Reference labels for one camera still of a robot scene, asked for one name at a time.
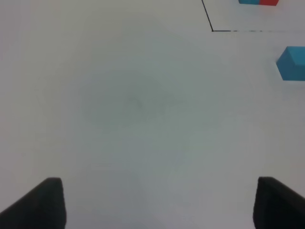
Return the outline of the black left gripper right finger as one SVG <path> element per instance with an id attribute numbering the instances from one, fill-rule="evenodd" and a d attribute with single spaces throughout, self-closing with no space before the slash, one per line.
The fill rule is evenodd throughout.
<path id="1" fill-rule="evenodd" d="M 256 229 L 304 229 L 305 198 L 273 177 L 259 177 L 253 222 Z"/>

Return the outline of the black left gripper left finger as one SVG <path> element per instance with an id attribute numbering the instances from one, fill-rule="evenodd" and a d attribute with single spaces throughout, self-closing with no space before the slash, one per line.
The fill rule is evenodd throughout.
<path id="1" fill-rule="evenodd" d="M 64 229 L 67 212 L 62 180 L 49 177 L 0 213 L 2 229 Z"/>

